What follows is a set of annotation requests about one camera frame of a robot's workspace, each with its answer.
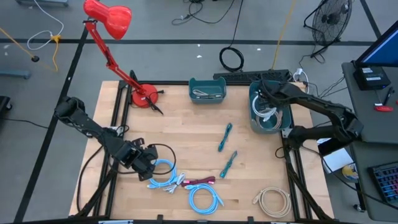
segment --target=lamp base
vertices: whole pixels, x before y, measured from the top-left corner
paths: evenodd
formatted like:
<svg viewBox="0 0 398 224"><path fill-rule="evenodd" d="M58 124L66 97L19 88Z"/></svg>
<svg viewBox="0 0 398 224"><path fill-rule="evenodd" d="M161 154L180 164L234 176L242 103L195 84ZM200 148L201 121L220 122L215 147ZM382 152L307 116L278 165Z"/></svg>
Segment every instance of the lamp base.
<svg viewBox="0 0 398 224"><path fill-rule="evenodd" d="M141 87L145 89L145 94L139 94L137 91L133 91L132 102L140 108L148 108L150 104L146 101L146 97L149 97L151 102L155 104L159 94L156 93L157 90L154 85L142 84Z"/></svg>

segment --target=lamp shade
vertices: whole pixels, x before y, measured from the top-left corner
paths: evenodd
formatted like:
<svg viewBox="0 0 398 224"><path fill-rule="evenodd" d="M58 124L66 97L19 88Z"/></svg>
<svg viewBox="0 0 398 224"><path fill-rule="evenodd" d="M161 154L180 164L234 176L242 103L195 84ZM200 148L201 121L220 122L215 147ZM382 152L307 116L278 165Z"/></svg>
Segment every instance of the lamp shade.
<svg viewBox="0 0 398 224"><path fill-rule="evenodd" d="M126 34L132 17L128 7L108 7L96 0L86 0L83 8L87 15L102 22L114 39L120 40Z"/></svg>

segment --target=coiled blue cable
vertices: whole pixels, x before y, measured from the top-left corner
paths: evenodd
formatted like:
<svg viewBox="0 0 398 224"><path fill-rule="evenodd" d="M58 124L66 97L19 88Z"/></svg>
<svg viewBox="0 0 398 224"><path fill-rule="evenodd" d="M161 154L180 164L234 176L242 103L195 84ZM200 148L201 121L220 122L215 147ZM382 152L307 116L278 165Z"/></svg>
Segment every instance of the coiled blue cable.
<svg viewBox="0 0 398 224"><path fill-rule="evenodd" d="M208 184L187 185L185 186L185 189L191 190L189 193L189 204L191 205L191 208L200 215L213 214L218 208L218 203L224 206L224 202L222 201L220 196L218 196L217 192ZM199 209L195 206L193 202L193 197L195 196L196 191L200 189L205 189L209 191L213 196L213 202L211 203L210 207L208 207L207 209Z"/></svg>
<svg viewBox="0 0 398 224"><path fill-rule="evenodd" d="M170 168L173 167L173 163L168 161L167 159L158 159L155 162L155 166L161 164L161 163L166 163L170 166ZM151 178L149 179L150 184L147 186L149 189L158 189L161 187L167 187L169 185L171 185L172 183L175 183L177 181L177 168L174 167L174 169L171 171L171 175L168 181L163 182L163 183L159 183L158 181L156 181L155 179Z"/></svg>

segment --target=yellow cable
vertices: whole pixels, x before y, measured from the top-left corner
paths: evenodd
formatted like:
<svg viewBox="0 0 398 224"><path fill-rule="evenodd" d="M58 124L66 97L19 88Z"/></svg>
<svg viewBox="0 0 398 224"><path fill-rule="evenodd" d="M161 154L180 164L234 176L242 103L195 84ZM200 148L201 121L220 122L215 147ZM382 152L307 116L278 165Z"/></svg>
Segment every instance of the yellow cable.
<svg viewBox="0 0 398 224"><path fill-rule="evenodd" d="M284 32L286 30L287 24L289 23L290 17L292 17L292 13L293 13L293 9L294 9L294 5L295 4L296 4L296 0L293 0L292 5L290 7L289 14L286 17L284 28L282 29L282 32L280 33L280 37L279 37L279 40L278 40L278 44L276 46L276 51L275 51L275 56L274 56L274 63L272 63L271 69L274 69L274 67L275 67L276 59L278 58L279 44L280 44L280 41L282 40L282 37L284 36Z"/></svg>
<svg viewBox="0 0 398 224"><path fill-rule="evenodd" d="M0 27L0 31L1 31L4 35L6 35L10 40L12 40L12 41L13 41L20 49L22 49L26 54L28 54L30 58L34 58L34 57L35 57L35 55L33 55L33 54L30 53L28 50L26 50L23 46L21 46L16 40L14 40L14 38L12 38L12 37L11 37L4 29L2 29L1 27ZM60 35L55 35L55 36L51 37L51 39L54 40L54 41L57 43L57 46L56 46L56 48L55 48L54 55L53 55L53 57L52 57L53 63L54 63L54 65L55 65L55 70L52 69L50 66L46 65L45 63L39 62L39 64L40 64L41 66L43 66L44 68L46 68L46 69L48 69L48 70L50 70L50 71L53 71L53 72L58 72L57 63L55 63L55 56L56 56L56 54L57 54L57 52L58 52L58 42L59 42L59 39L60 39L60 38L61 38Z"/></svg>

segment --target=blue screen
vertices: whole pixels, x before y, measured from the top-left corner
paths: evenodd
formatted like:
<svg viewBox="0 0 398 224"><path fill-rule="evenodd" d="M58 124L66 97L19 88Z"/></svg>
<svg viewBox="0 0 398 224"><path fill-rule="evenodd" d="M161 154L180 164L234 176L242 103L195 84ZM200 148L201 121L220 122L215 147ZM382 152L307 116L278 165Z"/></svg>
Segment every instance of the blue screen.
<svg viewBox="0 0 398 224"><path fill-rule="evenodd" d="M398 65L398 30L365 57L363 62Z"/></svg>

